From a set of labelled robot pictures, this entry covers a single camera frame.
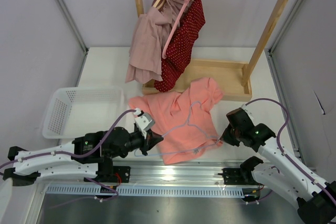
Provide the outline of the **light blue plastic hanger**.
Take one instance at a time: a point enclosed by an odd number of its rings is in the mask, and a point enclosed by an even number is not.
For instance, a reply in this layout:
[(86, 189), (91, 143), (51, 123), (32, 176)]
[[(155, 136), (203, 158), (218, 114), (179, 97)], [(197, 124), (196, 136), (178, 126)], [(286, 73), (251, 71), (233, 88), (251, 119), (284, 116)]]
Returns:
[(157, 153), (157, 154), (148, 154), (148, 156), (163, 156), (163, 155), (172, 155), (172, 154), (179, 154), (179, 153), (187, 153), (187, 152), (193, 152), (193, 153), (198, 153), (200, 150), (202, 149), (206, 149), (208, 147), (212, 147), (212, 146), (216, 146), (218, 143), (223, 143), (224, 141), (223, 140), (220, 140), (220, 137), (215, 137), (213, 135), (208, 135), (205, 131), (203, 131), (200, 127), (198, 127), (196, 124), (191, 124), (190, 123), (190, 118), (191, 118), (191, 114), (192, 114), (192, 107), (195, 105), (195, 104), (199, 104), (199, 107), (201, 108), (202, 107), (202, 104), (199, 102), (199, 101), (195, 101), (193, 102), (190, 107), (189, 107), (189, 110), (188, 110), (188, 117), (186, 119), (186, 121), (181, 124), (181, 125), (178, 125), (178, 126), (175, 126), (173, 128), (171, 128), (170, 130), (168, 130), (166, 133), (164, 133), (162, 136), (163, 138), (165, 138), (168, 134), (170, 134), (171, 132), (173, 132), (174, 130), (177, 130), (179, 128), (182, 128), (182, 127), (185, 127), (185, 126), (188, 126), (188, 127), (195, 127), (196, 129), (198, 129), (201, 133), (203, 133), (205, 135), (205, 137), (207, 139), (212, 139), (212, 140), (216, 140), (214, 143), (212, 144), (209, 144), (209, 145), (205, 145), (205, 146), (199, 146), (197, 148), (192, 148), (192, 149), (189, 149), (189, 150), (182, 150), (182, 151), (176, 151), (176, 152), (165, 152), (165, 153)]

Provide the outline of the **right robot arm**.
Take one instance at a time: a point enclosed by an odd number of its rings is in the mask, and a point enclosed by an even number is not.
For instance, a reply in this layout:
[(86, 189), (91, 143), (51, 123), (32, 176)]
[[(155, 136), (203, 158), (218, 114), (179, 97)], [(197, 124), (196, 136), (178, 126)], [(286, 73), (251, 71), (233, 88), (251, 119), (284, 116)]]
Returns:
[(254, 125), (246, 111), (226, 115), (229, 124), (221, 140), (231, 146), (244, 144), (252, 156), (239, 168), (224, 168), (220, 175), (227, 185), (262, 184), (291, 203), (304, 223), (335, 220), (335, 182), (327, 182), (289, 153), (263, 123)]

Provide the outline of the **salmon pink skirt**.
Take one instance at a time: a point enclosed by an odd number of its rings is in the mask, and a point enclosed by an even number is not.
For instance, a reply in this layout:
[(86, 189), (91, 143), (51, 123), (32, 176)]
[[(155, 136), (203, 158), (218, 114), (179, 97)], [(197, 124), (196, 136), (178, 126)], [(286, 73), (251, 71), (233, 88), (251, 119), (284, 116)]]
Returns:
[(212, 78), (191, 82), (184, 92), (167, 92), (134, 97), (132, 109), (147, 112), (155, 121), (152, 131), (163, 136), (158, 144), (165, 165), (201, 157), (207, 150), (222, 145), (215, 129), (211, 109), (223, 97)]

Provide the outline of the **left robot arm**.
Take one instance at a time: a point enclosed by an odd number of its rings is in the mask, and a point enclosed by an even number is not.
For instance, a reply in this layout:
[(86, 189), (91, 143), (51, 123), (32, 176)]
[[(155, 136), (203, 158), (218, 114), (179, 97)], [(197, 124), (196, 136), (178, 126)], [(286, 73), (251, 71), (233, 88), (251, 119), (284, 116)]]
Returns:
[(110, 133), (99, 131), (78, 137), (72, 142), (41, 151), (27, 151), (13, 146), (8, 164), (2, 168), (2, 179), (12, 179), (14, 186), (30, 186), (47, 180), (79, 180), (99, 183), (127, 183), (130, 168), (113, 166), (116, 157), (125, 158), (139, 149), (146, 156), (164, 138), (138, 128), (130, 133), (115, 127)]

